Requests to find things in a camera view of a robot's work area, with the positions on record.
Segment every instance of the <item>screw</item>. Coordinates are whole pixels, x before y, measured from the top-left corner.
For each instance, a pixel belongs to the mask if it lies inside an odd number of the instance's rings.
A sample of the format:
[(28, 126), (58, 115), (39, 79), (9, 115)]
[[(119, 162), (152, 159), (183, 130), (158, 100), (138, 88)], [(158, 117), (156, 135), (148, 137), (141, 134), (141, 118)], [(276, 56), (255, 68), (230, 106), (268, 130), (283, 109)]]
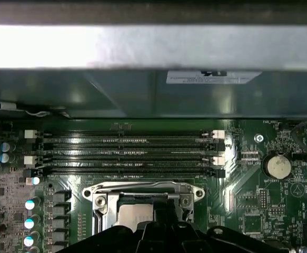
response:
[(184, 197), (180, 200), (181, 206), (188, 207), (190, 205), (190, 201), (188, 197)]
[(223, 234), (223, 230), (221, 228), (215, 228), (214, 229), (214, 233), (216, 233), (217, 235), (222, 235)]
[(105, 203), (106, 203), (106, 200), (105, 200), (104, 197), (99, 196), (99, 197), (96, 198), (96, 205), (97, 205), (98, 207), (103, 207), (103, 206), (105, 206)]
[(264, 137), (263, 137), (263, 135), (261, 135), (261, 134), (256, 134), (255, 136), (254, 136), (254, 141), (256, 142), (256, 143), (261, 143), (262, 141), (264, 140)]

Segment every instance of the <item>motherboard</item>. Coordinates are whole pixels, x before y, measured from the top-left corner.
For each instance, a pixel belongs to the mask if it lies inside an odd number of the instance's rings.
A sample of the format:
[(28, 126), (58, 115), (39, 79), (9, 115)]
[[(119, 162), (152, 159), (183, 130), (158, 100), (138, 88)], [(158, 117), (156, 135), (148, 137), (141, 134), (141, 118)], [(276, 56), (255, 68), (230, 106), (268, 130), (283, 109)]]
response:
[[(0, 252), (56, 253), (113, 225), (135, 230), (154, 219), (148, 192), (118, 193), (114, 216), (109, 195), (139, 187), (159, 189), (159, 201), (173, 188), (180, 219), (203, 232), (226, 226), (299, 252), (307, 248), (307, 161), (291, 126), (284, 120), (0, 121)], [(304, 130), (300, 138), (306, 142)]]

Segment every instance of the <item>metal bracket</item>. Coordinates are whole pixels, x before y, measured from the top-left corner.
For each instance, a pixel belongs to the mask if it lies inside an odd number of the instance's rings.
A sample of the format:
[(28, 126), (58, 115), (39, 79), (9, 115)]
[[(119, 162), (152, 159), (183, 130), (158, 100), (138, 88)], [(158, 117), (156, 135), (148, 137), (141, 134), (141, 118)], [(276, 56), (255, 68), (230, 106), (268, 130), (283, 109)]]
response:
[(173, 200), (178, 219), (194, 221), (194, 203), (203, 199), (202, 188), (185, 182), (103, 182), (84, 188), (82, 195), (92, 202), (93, 234), (117, 223), (118, 201), (122, 197), (166, 197)]

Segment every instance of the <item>white label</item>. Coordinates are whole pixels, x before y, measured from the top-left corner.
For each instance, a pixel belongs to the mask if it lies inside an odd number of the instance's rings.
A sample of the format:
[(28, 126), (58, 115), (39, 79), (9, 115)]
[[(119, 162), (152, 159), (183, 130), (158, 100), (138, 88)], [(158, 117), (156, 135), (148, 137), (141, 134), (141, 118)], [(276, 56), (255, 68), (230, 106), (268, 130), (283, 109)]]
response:
[(252, 71), (169, 71), (166, 83), (245, 84), (262, 72)]

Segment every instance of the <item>wire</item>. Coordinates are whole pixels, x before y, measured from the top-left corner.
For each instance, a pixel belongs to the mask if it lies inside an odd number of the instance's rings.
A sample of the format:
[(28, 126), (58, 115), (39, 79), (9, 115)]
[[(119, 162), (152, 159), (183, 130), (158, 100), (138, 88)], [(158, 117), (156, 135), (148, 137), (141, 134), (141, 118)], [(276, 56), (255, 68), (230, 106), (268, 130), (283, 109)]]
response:
[(290, 135), (292, 137), (292, 139), (294, 140), (294, 142), (300, 146), (300, 148), (307, 153), (307, 145), (304, 144), (304, 142), (298, 137), (298, 131), (307, 126), (307, 120), (303, 121), (299, 124), (297, 124), (290, 132)]
[(51, 112), (46, 112), (46, 111), (41, 111), (41, 112), (36, 112), (36, 113), (31, 113), (28, 111), (25, 111), (25, 112), (31, 116), (36, 116), (36, 117), (46, 117), (47, 115), (51, 114)]

